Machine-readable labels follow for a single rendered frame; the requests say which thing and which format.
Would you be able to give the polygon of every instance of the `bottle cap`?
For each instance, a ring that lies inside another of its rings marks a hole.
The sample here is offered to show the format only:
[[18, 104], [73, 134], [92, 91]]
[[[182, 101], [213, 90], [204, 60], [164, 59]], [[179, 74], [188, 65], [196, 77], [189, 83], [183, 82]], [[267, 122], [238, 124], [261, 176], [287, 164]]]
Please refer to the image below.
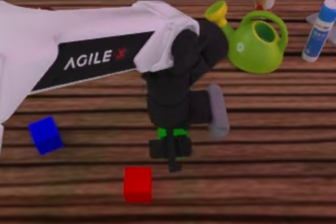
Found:
[[319, 12], [319, 19], [323, 22], [336, 20], [336, 0], [325, 0]]

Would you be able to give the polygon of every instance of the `wooden surface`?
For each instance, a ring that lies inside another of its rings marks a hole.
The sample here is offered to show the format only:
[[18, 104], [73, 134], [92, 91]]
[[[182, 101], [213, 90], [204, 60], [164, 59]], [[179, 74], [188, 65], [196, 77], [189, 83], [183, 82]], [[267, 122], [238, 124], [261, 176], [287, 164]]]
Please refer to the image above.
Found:
[[[129, 5], [115, 2], [15, 2], [56, 8]], [[212, 1], [170, 1], [201, 17]], [[196, 85], [219, 83], [232, 131], [210, 142], [194, 127], [194, 155], [170, 174], [149, 158], [155, 138], [136, 72], [28, 97], [5, 123], [0, 159], [1, 223], [336, 223], [336, 49], [316, 63], [300, 54], [320, 1], [279, 1], [289, 29], [281, 68], [240, 72], [227, 60]], [[229, 2], [237, 26], [250, 1]], [[66, 147], [39, 156], [27, 124], [52, 115]], [[123, 169], [151, 166], [153, 203], [126, 205]]]

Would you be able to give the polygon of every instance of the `watering can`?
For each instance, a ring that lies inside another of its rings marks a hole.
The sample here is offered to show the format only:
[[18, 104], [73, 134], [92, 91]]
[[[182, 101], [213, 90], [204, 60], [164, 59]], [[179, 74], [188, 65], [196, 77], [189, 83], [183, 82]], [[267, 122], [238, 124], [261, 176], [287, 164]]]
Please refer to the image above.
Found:
[[[206, 10], [205, 18], [223, 30], [229, 42], [228, 58], [231, 63], [249, 73], [276, 70], [282, 63], [288, 43], [286, 24], [273, 13], [257, 10], [248, 13], [234, 30], [225, 18], [226, 13], [226, 2], [218, 1]], [[269, 23], [257, 18], [276, 23], [281, 37]]]

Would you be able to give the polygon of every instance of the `red cube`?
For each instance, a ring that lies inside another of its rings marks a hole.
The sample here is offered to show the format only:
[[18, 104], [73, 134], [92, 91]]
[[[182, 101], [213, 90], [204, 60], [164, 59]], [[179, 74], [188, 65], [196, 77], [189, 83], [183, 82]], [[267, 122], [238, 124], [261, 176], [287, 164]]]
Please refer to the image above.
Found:
[[124, 169], [124, 198], [127, 203], [152, 201], [152, 168], [126, 167]]

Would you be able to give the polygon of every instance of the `blue cube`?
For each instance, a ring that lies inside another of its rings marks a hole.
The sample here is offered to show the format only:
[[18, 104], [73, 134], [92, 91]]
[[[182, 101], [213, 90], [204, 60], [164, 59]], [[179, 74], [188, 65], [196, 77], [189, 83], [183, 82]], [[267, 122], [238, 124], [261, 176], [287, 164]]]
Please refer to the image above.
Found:
[[40, 155], [47, 154], [64, 146], [52, 116], [29, 124], [29, 131]]

